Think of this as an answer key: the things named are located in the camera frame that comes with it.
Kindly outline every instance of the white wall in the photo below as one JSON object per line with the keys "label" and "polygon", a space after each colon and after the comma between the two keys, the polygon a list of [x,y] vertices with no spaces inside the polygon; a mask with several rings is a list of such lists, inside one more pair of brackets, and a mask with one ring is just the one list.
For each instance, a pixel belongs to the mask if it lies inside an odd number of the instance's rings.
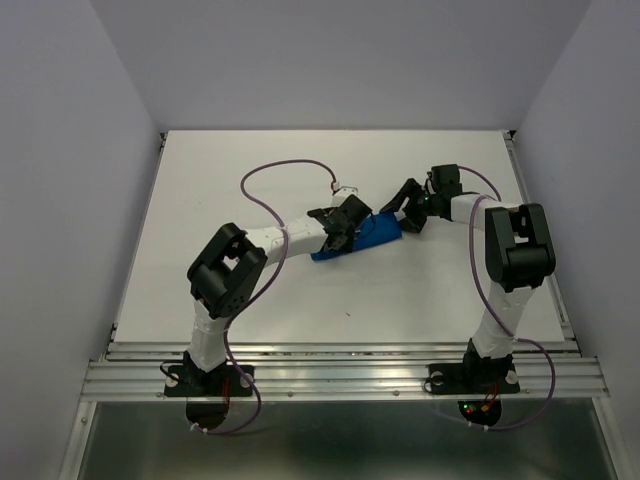
{"label": "white wall", "polygon": [[578,341],[598,355],[640,453],[640,3],[595,0],[533,103],[516,145],[546,205]]}
{"label": "white wall", "polygon": [[92,0],[161,129],[515,128],[588,0]]}
{"label": "white wall", "polygon": [[157,129],[88,0],[0,7],[0,477],[57,478]]}

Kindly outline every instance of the robotic arm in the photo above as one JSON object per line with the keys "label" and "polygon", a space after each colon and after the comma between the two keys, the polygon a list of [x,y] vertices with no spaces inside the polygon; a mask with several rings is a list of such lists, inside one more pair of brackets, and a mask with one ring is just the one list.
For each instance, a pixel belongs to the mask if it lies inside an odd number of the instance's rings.
{"label": "robotic arm", "polygon": [[[541,205],[507,204],[486,197],[479,202],[480,197],[484,196],[463,192],[457,165],[443,165],[429,172],[424,186],[407,180],[381,210],[396,212],[406,201],[400,226],[407,232],[419,233],[431,216],[472,223],[485,232],[485,265],[492,281],[488,306],[462,364],[429,365],[431,378],[425,388],[435,395],[484,393],[493,386],[503,394],[520,391],[513,366],[513,337],[527,301],[555,269]],[[496,320],[498,315],[502,325]]]}
{"label": "robotic arm", "polygon": [[234,223],[223,225],[187,272],[195,299],[195,326],[184,358],[187,381],[204,387],[212,383],[215,374],[211,372],[225,364],[227,324],[249,302],[264,268],[280,261],[283,230],[289,239],[287,258],[326,251],[349,253],[370,214],[357,190],[343,187],[334,193],[330,207],[311,210],[284,229],[241,230]]}

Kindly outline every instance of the white table surface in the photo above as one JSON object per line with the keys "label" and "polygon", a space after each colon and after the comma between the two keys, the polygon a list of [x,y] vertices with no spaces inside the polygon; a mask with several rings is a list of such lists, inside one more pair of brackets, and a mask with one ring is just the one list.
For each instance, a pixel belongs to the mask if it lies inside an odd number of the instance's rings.
{"label": "white table surface", "polygon": [[[267,162],[313,158],[343,186],[358,187],[377,211],[434,165],[458,163],[489,177],[503,200],[521,202],[500,132],[173,131],[169,133],[118,319],[115,341],[188,342],[193,302],[187,268],[224,223],[274,224],[239,189],[244,173]],[[465,191],[488,192],[461,172]],[[294,165],[263,171],[248,189],[285,219],[329,205],[328,174]],[[477,233],[483,285],[484,241]],[[273,267],[265,271],[264,281]],[[290,259],[263,298],[234,323],[232,342],[466,342],[484,307],[469,266],[467,227],[429,219],[421,235],[323,263]],[[562,341],[548,285],[527,305],[518,335]]]}

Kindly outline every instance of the purple cable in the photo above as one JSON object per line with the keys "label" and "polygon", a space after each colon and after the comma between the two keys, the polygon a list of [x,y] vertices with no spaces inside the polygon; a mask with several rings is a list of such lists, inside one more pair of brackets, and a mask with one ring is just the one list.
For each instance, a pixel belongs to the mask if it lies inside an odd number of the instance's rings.
{"label": "purple cable", "polygon": [[[335,173],[333,173],[333,170],[331,170],[330,167],[328,167],[327,165],[325,165],[322,162],[319,162],[317,160],[308,160],[308,159],[281,160],[279,162],[267,163],[267,164],[262,165],[260,167],[254,168],[250,172],[246,173],[245,176],[242,177],[242,180],[240,180],[240,190],[242,191],[242,194],[245,197],[247,197],[250,201],[252,201],[253,203],[258,204],[259,206],[264,208],[267,212],[269,212],[271,214],[271,216],[276,220],[276,222],[278,222],[278,225],[283,229],[285,227],[285,223],[284,223],[284,220],[282,220],[282,217],[280,217],[280,215],[278,215],[278,213],[273,208],[271,208],[269,205],[267,205],[265,202],[263,202],[262,200],[260,200],[257,197],[254,197],[253,195],[251,195],[247,191],[247,189],[245,188],[245,183],[249,179],[249,177],[251,177],[253,174],[258,173],[258,172],[260,172],[262,170],[265,170],[265,169],[271,168],[271,167],[277,167],[277,166],[280,166],[280,165],[290,165],[290,164],[294,164],[294,163],[307,163],[307,164],[317,165],[319,167],[324,168],[331,175],[331,178],[332,178],[331,189],[333,190],[333,185],[337,182],[337,178],[336,178]],[[223,431],[215,431],[215,430],[209,431],[209,430],[206,430],[205,431],[203,428],[201,428],[201,427],[199,427],[199,426],[197,426],[195,424],[192,424],[192,427],[195,428],[196,430],[198,430],[199,432],[205,433],[207,435],[228,435],[230,433],[236,433],[236,432],[239,432],[240,430],[242,430],[243,428],[247,427],[249,424],[251,424],[256,418],[258,418],[258,415],[260,415],[260,412],[262,411],[262,396],[260,395],[260,391],[258,390],[258,387],[256,386],[255,383],[253,383],[253,380],[251,379],[251,377],[249,377],[246,373],[244,373],[242,368],[240,368],[240,365],[238,364],[238,361],[236,360],[236,358],[233,356],[233,353],[231,352],[231,346],[229,345],[229,328],[231,327],[231,324],[233,323],[233,321],[236,318],[238,318],[238,315],[240,315],[242,312],[244,312],[258,298],[260,298],[262,296],[262,294],[264,294],[264,292],[266,292],[269,289],[269,287],[271,287],[271,285],[273,285],[273,282],[275,282],[275,280],[278,277],[278,275],[280,275],[280,272],[282,271],[282,267],[284,265],[284,261],[287,258],[287,252],[289,251],[289,236],[286,233],[286,231],[284,231],[284,230],[283,230],[283,233],[284,233],[284,235],[282,236],[282,238],[283,238],[282,256],[280,257],[280,260],[278,260],[278,263],[276,265],[276,270],[273,272],[273,275],[271,275],[269,280],[267,280],[267,283],[265,283],[264,286],[258,291],[258,293],[256,293],[253,297],[251,297],[251,299],[247,302],[247,304],[244,306],[244,308],[242,310],[240,310],[240,312],[236,313],[233,317],[231,317],[229,319],[229,321],[225,325],[225,332],[223,334],[224,348],[227,351],[227,356],[229,357],[229,360],[231,361],[231,364],[233,365],[233,368],[235,368],[236,372],[238,372],[238,375],[240,375],[240,377],[242,377],[244,379],[244,381],[247,382],[247,384],[249,384],[251,389],[256,394],[256,401],[258,402],[256,410],[255,410],[255,412],[253,412],[253,415],[251,415],[251,417],[246,422],[244,422],[241,425],[238,425],[237,427],[233,427],[233,428],[231,428],[229,430],[223,430]]]}
{"label": "purple cable", "polygon": [[[482,300],[482,303],[484,303],[484,306],[487,307],[487,310],[489,311],[491,316],[494,318],[494,320],[498,323],[498,325],[500,325],[500,328],[504,331],[504,333],[506,333],[511,338],[515,338],[514,333],[504,324],[504,322],[500,319],[500,316],[498,315],[498,313],[494,310],[494,308],[489,303],[487,296],[482,291],[482,285],[480,284],[480,278],[478,277],[478,267],[476,266],[475,239],[474,239],[473,229],[474,229],[476,212],[478,211],[478,207],[480,206],[480,203],[486,198],[487,197],[480,195],[476,200],[476,202],[473,204],[473,208],[471,209],[471,220],[469,221],[469,258],[471,260],[471,273],[473,274],[473,282],[476,284],[478,295],[480,295],[480,299]],[[549,362],[549,368],[551,369],[551,386],[549,387],[549,394],[547,395],[547,398],[544,404],[542,405],[542,407],[540,408],[540,410],[538,410],[531,417],[525,420],[522,420],[521,422],[514,423],[513,425],[505,425],[503,427],[489,427],[488,428],[489,430],[505,431],[505,430],[513,430],[516,428],[524,427],[525,425],[529,425],[531,422],[536,420],[540,415],[542,415],[547,408],[549,408],[549,405],[551,404],[551,399],[553,398],[553,393],[555,392],[555,389],[556,389],[556,368],[553,365],[553,359],[551,358],[551,355],[549,355],[549,352],[547,352],[547,350],[539,342],[536,342],[535,340],[530,340],[528,338],[515,338],[515,340],[520,343],[528,343],[530,345],[535,346],[547,358],[547,362]],[[478,425],[478,427],[481,429],[484,429],[484,427],[480,425]]]}
{"label": "purple cable", "polygon": [[473,173],[474,175],[480,177],[482,180],[484,180],[484,183],[486,183],[487,185],[489,185],[489,188],[491,188],[491,190],[493,190],[493,193],[496,194],[496,198],[498,199],[499,202],[502,201],[502,197],[500,196],[500,192],[498,192],[498,189],[495,187],[495,185],[493,183],[491,183],[491,180],[489,180],[487,177],[485,177],[484,175],[482,175],[480,172],[478,172],[477,170],[474,170],[473,168],[469,168],[469,167],[463,167],[461,165],[458,165],[458,169],[460,170],[464,170],[466,172],[470,172]]}

